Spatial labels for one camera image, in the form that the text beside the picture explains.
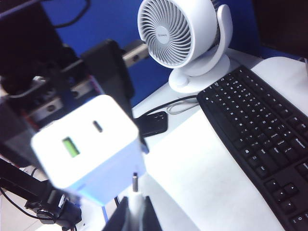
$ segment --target white charger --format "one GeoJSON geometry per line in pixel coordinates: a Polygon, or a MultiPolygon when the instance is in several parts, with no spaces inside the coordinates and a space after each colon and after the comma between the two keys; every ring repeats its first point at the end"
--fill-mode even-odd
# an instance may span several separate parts
{"type": "Polygon", "coordinates": [[[56,188],[101,205],[146,171],[138,128],[107,95],[47,125],[31,146],[56,188]]]}

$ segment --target white fan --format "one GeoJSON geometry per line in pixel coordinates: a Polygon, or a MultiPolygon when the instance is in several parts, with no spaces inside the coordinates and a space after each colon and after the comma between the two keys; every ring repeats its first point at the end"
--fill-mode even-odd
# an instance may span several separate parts
{"type": "Polygon", "coordinates": [[[169,85],[177,92],[200,92],[229,70],[231,13],[217,0],[144,0],[138,30],[150,55],[174,68],[169,85]]]}

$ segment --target desk surface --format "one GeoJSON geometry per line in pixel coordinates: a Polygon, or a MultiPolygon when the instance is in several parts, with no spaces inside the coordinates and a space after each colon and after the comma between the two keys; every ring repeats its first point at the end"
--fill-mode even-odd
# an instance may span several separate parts
{"type": "MultiPolygon", "coordinates": [[[[303,63],[276,57],[252,70],[308,115],[303,63]]],[[[136,107],[135,115],[172,100],[170,91],[160,88],[136,107]]],[[[167,133],[147,139],[148,175],[140,181],[164,230],[283,231],[199,107],[170,116],[169,126],[167,133]]]]}

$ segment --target white cable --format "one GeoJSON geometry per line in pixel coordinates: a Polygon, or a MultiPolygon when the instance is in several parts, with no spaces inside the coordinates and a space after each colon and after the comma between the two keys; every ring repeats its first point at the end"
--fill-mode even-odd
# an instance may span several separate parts
{"type": "Polygon", "coordinates": [[[192,109],[192,108],[194,108],[194,107],[196,107],[196,106],[198,106],[198,105],[199,105],[199,103],[178,102],[178,103],[174,103],[174,104],[168,106],[167,109],[166,109],[166,111],[167,111],[170,115],[173,115],[173,116],[174,116],[174,115],[178,115],[178,114],[180,114],[180,113],[182,113],[182,112],[186,112],[187,110],[192,109]],[[191,106],[189,106],[189,107],[187,107],[187,108],[185,108],[185,109],[179,110],[179,111],[172,111],[172,108],[174,108],[175,106],[183,105],[183,104],[187,104],[187,105],[191,105],[191,106]]]}
{"type": "Polygon", "coordinates": [[[307,76],[308,76],[308,60],[305,59],[305,64],[306,64],[306,71],[307,71],[307,76]]]}

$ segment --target black monitor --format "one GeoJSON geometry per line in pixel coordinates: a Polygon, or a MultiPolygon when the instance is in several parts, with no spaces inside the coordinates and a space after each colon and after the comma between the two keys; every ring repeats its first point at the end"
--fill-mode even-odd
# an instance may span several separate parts
{"type": "Polygon", "coordinates": [[[1,0],[0,31],[0,76],[9,94],[28,89],[39,64],[62,58],[62,41],[37,0],[1,0]]]}
{"type": "Polygon", "coordinates": [[[252,0],[261,44],[308,57],[308,0],[252,0]]]}

